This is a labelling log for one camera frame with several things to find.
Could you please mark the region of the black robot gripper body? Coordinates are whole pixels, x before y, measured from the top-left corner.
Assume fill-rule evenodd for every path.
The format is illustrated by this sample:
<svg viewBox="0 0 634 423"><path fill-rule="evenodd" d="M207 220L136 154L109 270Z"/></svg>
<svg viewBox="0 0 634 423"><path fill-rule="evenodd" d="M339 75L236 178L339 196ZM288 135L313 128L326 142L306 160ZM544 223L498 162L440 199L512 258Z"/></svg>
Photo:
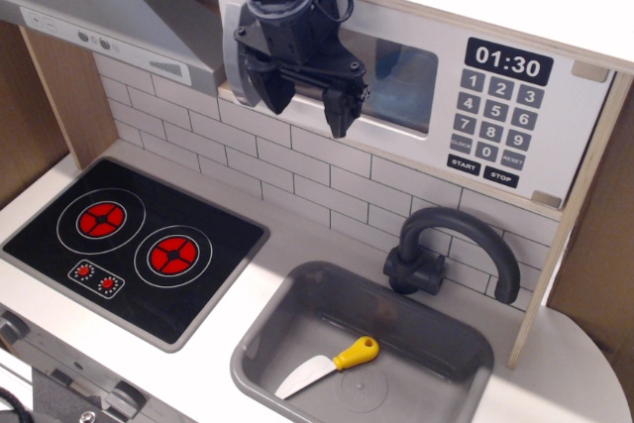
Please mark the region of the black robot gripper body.
<svg viewBox="0 0 634 423"><path fill-rule="evenodd" d="M272 60L284 78L322 93L366 85L366 66L342 44L340 27L352 14L339 0L302 0L265 5L232 2L232 90L240 101L262 101L246 69L248 53Z"/></svg>

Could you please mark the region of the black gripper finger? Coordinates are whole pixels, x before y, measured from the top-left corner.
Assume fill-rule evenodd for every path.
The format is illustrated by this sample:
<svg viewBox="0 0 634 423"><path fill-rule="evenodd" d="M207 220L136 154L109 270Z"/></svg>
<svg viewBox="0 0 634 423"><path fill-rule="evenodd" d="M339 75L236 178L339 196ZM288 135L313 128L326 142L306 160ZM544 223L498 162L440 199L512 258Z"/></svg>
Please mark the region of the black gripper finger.
<svg viewBox="0 0 634 423"><path fill-rule="evenodd" d="M272 60L254 53L247 54L246 69L266 107L276 115L281 114L295 94L294 83L282 76Z"/></svg>
<svg viewBox="0 0 634 423"><path fill-rule="evenodd" d="M353 91L344 91L331 86L322 93L326 121L334 139L346 137L348 129L361 116L369 94L368 86Z"/></svg>

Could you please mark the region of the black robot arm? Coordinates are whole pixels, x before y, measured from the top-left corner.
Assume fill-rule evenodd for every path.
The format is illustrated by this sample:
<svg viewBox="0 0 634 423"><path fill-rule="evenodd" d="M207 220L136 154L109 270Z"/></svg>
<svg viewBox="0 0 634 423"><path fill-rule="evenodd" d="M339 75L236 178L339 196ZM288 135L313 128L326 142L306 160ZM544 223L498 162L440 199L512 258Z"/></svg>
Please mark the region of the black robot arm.
<svg viewBox="0 0 634 423"><path fill-rule="evenodd" d="M237 48L236 97L281 114L297 86L312 86L332 136L345 137L369 95L364 63L339 38L353 11L349 3L341 12L337 0L247 0L228 30Z"/></svg>

